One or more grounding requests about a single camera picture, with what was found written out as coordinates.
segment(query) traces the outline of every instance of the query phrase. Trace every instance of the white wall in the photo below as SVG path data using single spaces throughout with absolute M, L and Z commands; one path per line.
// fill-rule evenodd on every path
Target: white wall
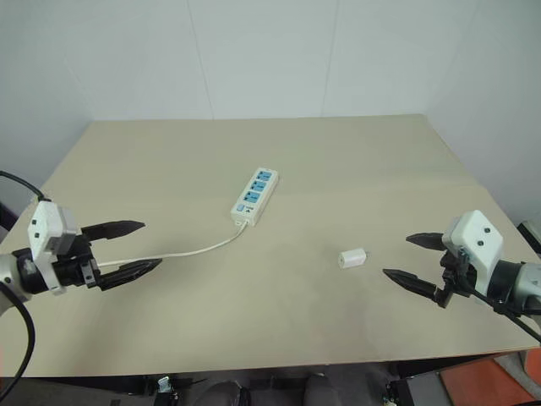
M 541 2 L 479 4 L 429 121 L 514 222 L 541 225 Z
M 0 0 L 0 167 L 42 184 L 92 119 L 428 111 L 518 221 L 538 197 L 513 180 L 539 140 L 535 3 Z M 28 195 L 0 180 L 0 200 Z

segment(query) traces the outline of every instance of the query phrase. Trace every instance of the beige tabletop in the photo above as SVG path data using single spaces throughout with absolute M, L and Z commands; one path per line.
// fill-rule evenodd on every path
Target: beige tabletop
M 480 209 L 505 257 L 536 261 L 489 193 L 424 116 L 96 122 L 44 190 L 80 227 L 146 228 L 94 243 L 98 261 L 190 251 L 236 232 L 229 210 L 253 171 L 281 175 L 255 228 L 218 250 L 164 260 L 101 292 L 35 296 L 27 376 L 129 375 L 490 353 L 535 345 L 474 299 L 442 310 L 389 280 L 401 268 L 441 285 L 441 253 L 405 241 Z M 25 212 L 2 252 L 28 246 Z M 365 265 L 338 266 L 364 247 Z M 12 375 L 26 332 L 0 320 Z

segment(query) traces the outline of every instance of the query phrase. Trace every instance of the white cable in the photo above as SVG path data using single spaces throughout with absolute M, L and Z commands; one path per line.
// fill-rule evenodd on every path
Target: white cable
M 233 235 L 231 238 L 226 239 L 225 241 L 222 241 L 218 244 L 212 245 L 207 248 L 202 248 L 201 250 L 196 251 L 190 251 L 190 252 L 177 252 L 176 254 L 163 254 L 163 255 L 152 255 L 152 256 L 144 256 L 142 258 L 130 258 L 128 260 L 118 260 L 118 261 L 109 261 L 109 262 L 102 262 L 101 264 L 98 264 L 99 268 L 105 267 L 105 266 L 115 266 L 115 265 L 122 265 L 127 264 L 129 262 L 135 262 L 135 261 L 142 261 L 142 260 L 159 260 L 162 258 L 177 258 L 179 256 L 191 256 L 191 255 L 197 255 L 202 254 L 204 252 L 213 250 L 214 248 L 222 247 L 225 244 L 231 243 L 236 237 L 238 237 L 240 234 L 243 233 L 244 229 L 248 225 L 247 222 L 245 222 L 237 231 L 235 235 Z

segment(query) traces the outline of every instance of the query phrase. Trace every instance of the black cable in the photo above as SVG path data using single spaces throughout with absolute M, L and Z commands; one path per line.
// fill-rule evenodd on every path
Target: black cable
M 0 402 L 2 402 L 17 384 L 20 377 L 25 373 L 26 366 L 28 366 L 28 363 L 30 362 L 30 357 L 32 356 L 32 352 L 34 351 L 34 345 L 36 343 L 36 330 L 34 328 L 34 322 L 32 321 L 30 313 L 26 309 L 23 302 L 19 300 L 19 298 L 11 291 L 11 289 L 3 283 L 0 283 L 0 291 L 2 291 L 4 296 L 8 298 L 8 300 L 13 304 L 13 306 L 17 308 L 20 315 L 23 316 L 26 330 L 28 331 L 28 345 L 26 346 L 25 357 L 23 358 L 23 362 L 20 363 L 20 367 L 15 373 L 13 380 L 6 386 L 2 393 L 0 393 Z
M 4 176 L 5 178 L 8 178 L 8 179 L 11 179 L 13 180 L 14 182 L 17 182 L 18 184 L 22 184 L 23 186 L 25 186 L 26 188 L 30 189 L 32 192 L 34 192 L 37 196 L 37 199 L 39 201 L 42 201 L 42 200 L 46 200 L 46 201 L 49 201 L 45 195 L 43 194 L 43 192 L 41 190 L 39 190 L 38 188 L 36 188 L 33 184 L 31 184 L 30 182 L 27 182 L 25 181 L 24 179 L 22 178 L 19 178 L 18 176 L 16 175 L 13 175 L 12 173 L 9 173 L 9 172 L 6 172 L 6 171 L 0 171 L 0 177 Z
M 541 315 L 541 309 L 525 309 L 522 311 L 523 315 Z
M 516 317 L 516 315 L 513 313 L 511 309 L 509 309 L 508 306 L 506 306 L 503 303 L 499 303 L 496 300 L 486 297 L 485 295 L 475 290 L 475 288 L 472 285 L 470 285 L 466 277 L 466 270 L 469 264 L 469 258 L 464 249 L 460 249 L 458 251 L 458 260 L 459 260 L 458 279 L 459 279 L 459 283 L 462 285 L 462 288 L 466 290 L 467 292 L 469 292 L 470 294 L 472 294 L 473 296 L 475 296 L 476 298 L 482 300 L 487 305 L 489 305 L 492 309 L 494 309 L 496 313 L 499 313 L 507 317 L 509 320 L 511 320 L 513 323 L 519 326 L 524 332 L 526 332 L 530 337 L 535 338 L 538 341 L 538 343 L 541 344 L 541 335 L 539 335 L 535 330 L 533 330 L 524 321 Z

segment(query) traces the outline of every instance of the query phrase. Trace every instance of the power strip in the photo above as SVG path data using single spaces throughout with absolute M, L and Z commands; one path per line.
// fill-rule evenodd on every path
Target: power strip
M 258 167 L 231 209 L 231 217 L 235 224 L 247 222 L 250 226 L 254 226 L 260 219 L 277 183 L 277 171 Z

